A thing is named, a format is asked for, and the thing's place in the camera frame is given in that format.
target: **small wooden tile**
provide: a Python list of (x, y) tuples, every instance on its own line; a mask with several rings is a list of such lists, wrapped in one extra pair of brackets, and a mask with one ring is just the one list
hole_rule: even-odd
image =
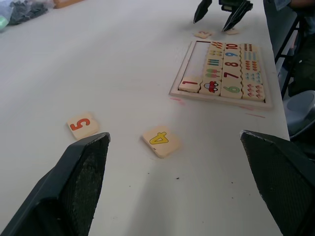
[(202, 81), (220, 80), (222, 79), (222, 70), (213, 69), (211, 66), (206, 66), (203, 72)]
[(242, 62), (242, 72), (260, 72), (259, 62), (256, 60), (245, 60)]
[(241, 63), (240, 62), (235, 62), (235, 61), (223, 61), (223, 70), (228, 72), (228, 71), (241, 71)]
[(217, 42), (217, 41), (211, 41), (210, 42), (210, 46), (209, 46), (209, 50), (211, 49), (221, 49), (224, 50), (225, 49), (225, 43), (222, 42)]
[(208, 50), (207, 57), (212, 59), (223, 59), (223, 54), (223, 50), (211, 48), (210, 50)]
[(194, 36), (198, 37), (198, 38), (207, 38), (211, 35), (211, 32), (207, 32), (207, 31), (199, 31), (198, 33), (195, 33)]
[(249, 52), (257, 52), (257, 47), (250, 43), (242, 43), (241, 44), (241, 50), (243, 51), (249, 51)]
[(211, 67), (213, 69), (222, 69), (223, 60), (222, 59), (213, 59), (211, 56), (207, 56), (206, 58), (206, 67)]
[(262, 84), (262, 77), (260, 72), (245, 72), (242, 74), (244, 83)]
[(226, 33), (227, 35), (234, 35), (234, 34), (239, 34), (240, 32), (239, 32), (237, 29), (232, 28), (232, 29), (226, 31), (225, 33)]
[(243, 92), (242, 99), (252, 101), (265, 100), (265, 91), (263, 85), (256, 83), (243, 83), (242, 92)]
[(184, 77), (179, 84), (179, 90), (187, 92), (198, 92), (200, 90), (201, 77)]
[(242, 72), (239, 70), (223, 70), (222, 71), (222, 80), (229, 80), (229, 81), (241, 83)]
[(99, 130), (97, 121), (90, 113), (73, 117), (68, 120), (67, 124), (76, 140), (86, 138)]
[(223, 80), (221, 84), (221, 97), (230, 97), (235, 99), (242, 98), (242, 85), (231, 80)]
[(231, 61), (236, 61), (239, 60), (241, 61), (241, 52), (238, 51), (233, 51), (233, 50), (225, 50), (224, 55), (223, 55), (223, 60), (228, 60), (231, 59)]
[(241, 51), (241, 59), (242, 61), (245, 60), (255, 60), (258, 61), (258, 52), (250, 52), (250, 51)]
[(201, 83), (199, 93), (219, 96), (221, 93), (221, 82), (219, 80), (204, 80)]
[(180, 148), (179, 138), (172, 134), (166, 126), (158, 126), (142, 135), (145, 143), (159, 158), (165, 158)]
[(235, 51), (235, 52), (240, 52), (241, 51), (241, 45), (240, 44), (235, 44), (235, 43), (226, 43), (225, 45), (225, 51)]

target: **number puzzle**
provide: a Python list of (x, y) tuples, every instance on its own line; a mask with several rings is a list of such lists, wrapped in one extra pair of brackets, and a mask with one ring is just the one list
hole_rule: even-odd
[(166, 126), (158, 126), (142, 135), (143, 140), (159, 158), (180, 148), (181, 142)]
[[(185, 76), (196, 43), (207, 46), (203, 70), (195, 76)], [(170, 95), (270, 109), (264, 69), (260, 50), (253, 44), (197, 40), (189, 47)]]

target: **number 4 tile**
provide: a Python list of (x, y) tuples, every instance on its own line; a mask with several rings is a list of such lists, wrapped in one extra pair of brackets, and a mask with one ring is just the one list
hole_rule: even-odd
[(68, 120), (67, 124), (76, 140), (86, 138), (99, 130), (98, 123), (93, 119), (91, 113), (73, 117)]
[(158, 126), (142, 135), (145, 143), (159, 158), (165, 158), (181, 146), (179, 138), (166, 126)]

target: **number 5 tile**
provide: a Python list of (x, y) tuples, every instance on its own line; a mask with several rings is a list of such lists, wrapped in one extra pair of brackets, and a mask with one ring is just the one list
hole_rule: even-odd
[(76, 140), (86, 138), (99, 130), (99, 125), (91, 113), (83, 113), (67, 122), (69, 129)]

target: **pink mark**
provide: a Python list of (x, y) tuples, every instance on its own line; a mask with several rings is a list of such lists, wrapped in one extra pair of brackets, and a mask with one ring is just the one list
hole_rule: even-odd
[(263, 117), (263, 116), (259, 116), (259, 115), (254, 115), (254, 114), (249, 114), (249, 113), (245, 113), (246, 115), (250, 115), (250, 116), (254, 116), (254, 117), (261, 117), (261, 118), (266, 118), (266, 117)]
[(247, 110), (250, 110), (250, 111), (253, 111), (255, 110), (254, 108), (251, 108), (251, 107), (242, 107), (242, 106), (239, 106), (240, 108), (244, 108), (244, 109), (247, 109)]
[(175, 98), (175, 97), (170, 97), (170, 99), (172, 99), (172, 100), (176, 100), (176, 101), (181, 101), (181, 99), (179, 99), (179, 98)]
[(179, 98), (170, 97), (170, 99), (172, 99), (172, 100), (176, 100), (176, 101), (179, 101), (179, 104), (181, 104), (181, 105), (185, 105), (185, 102), (184, 102), (183, 100), (179, 99)]

